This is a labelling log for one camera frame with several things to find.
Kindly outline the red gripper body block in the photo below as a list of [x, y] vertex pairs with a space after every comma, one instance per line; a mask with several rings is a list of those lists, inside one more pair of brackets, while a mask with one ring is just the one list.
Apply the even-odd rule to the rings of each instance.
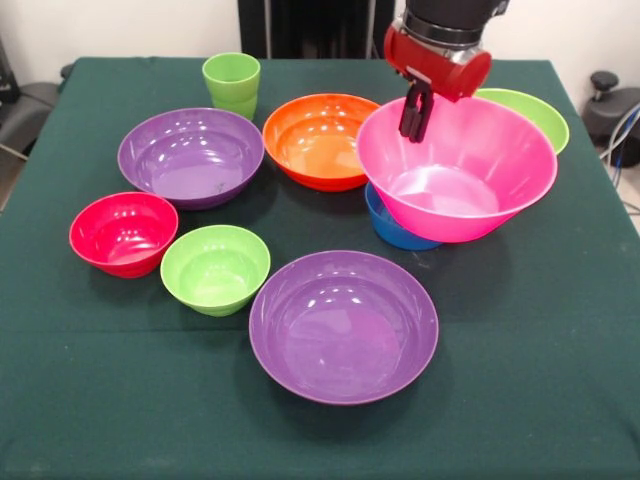
[[384, 39], [387, 62], [408, 80], [420, 80], [437, 95], [452, 102], [472, 96], [484, 83], [491, 55], [473, 47], [451, 51], [427, 46], [408, 33], [390, 26]]

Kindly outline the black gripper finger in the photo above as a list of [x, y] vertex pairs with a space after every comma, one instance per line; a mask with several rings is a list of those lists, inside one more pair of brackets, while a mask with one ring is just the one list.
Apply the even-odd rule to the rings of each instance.
[[417, 85], [412, 85], [405, 97], [401, 114], [399, 132], [405, 138], [417, 138], [419, 133], [421, 90]]
[[424, 140], [433, 105], [434, 94], [431, 91], [420, 94], [419, 106], [416, 108], [414, 127], [410, 135], [410, 141], [412, 143], [421, 143]]

